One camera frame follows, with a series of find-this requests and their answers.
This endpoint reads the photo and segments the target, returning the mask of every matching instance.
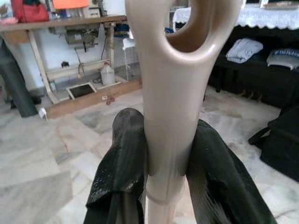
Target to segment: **orange object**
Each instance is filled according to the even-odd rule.
[[[89,0],[53,0],[55,9],[81,8],[89,6]]]

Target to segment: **wooden tabletop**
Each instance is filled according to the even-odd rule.
[[[16,30],[30,30],[30,29],[44,29],[49,27],[65,27],[75,25],[86,25],[104,22],[119,22],[125,21],[127,17],[125,15],[110,15],[97,18],[71,18],[71,19],[59,19],[51,20],[48,22],[32,22],[32,23],[16,23],[0,26],[0,32],[16,31]]]

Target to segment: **plastic jug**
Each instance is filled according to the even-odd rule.
[[[110,67],[109,62],[104,63],[104,67],[101,70],[101,76],[104,86],[115,83],[115,72],[114,69]]]
[[[142,71],[149,224],[172,221],[206,85],[241,8],[240,0],[190,0],[189,22],[165,36],[172,2],[126,0]]]

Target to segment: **black bag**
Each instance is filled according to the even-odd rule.
[[[299,106],[269,122],[249,143],[262,150],[263,162],[299,182]]]

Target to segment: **wooden table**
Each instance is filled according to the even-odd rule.
[[[114,64],[114,27],[117,23],[122,23],[126,21],[127,17],[124,15],[111,15],[105,17],[98,17],[98,18],[71,18],[71,19],[59,19],[59,20],[52,20],[48,22],[33,22],[33,23],[17,23],[11,25],[4,25],[0,26],[0,33],[9,33],[9,32],[16,32],[16,31],[26,31],[28,33],[28,37],[30,40],[30,44],[36,58],[36,62],[41,73],[43,83],[45,85],[47,94],[51,101],[54,104],[58,104],[60,101],[54,95],[51,90],[50,82],[54,81],[57,78],[66,77],[70,75],[76,74],[78,72],[78,66],[67,67],[63,69],[57,70],[50,70],[46,71],[43,65],[43,61],[41,59],[40,52],[38,50],[38,46],[36,43],[36,39],[34,37],[34,30],[36,29],[44,29],[50,27],[64,27],[64,26],[76,26],[76,25],[88,25],[88,24],[101,24],[103,23],[106,28],[108,28],[108,42],[107,50],[109,54],[109,61],[111,66]],[[81,68],[85,71],[91,71],[95,68],[100,68],[104,66],[104,62],[108,61],[101,60],[91,63],[83,63],[81,64]]]

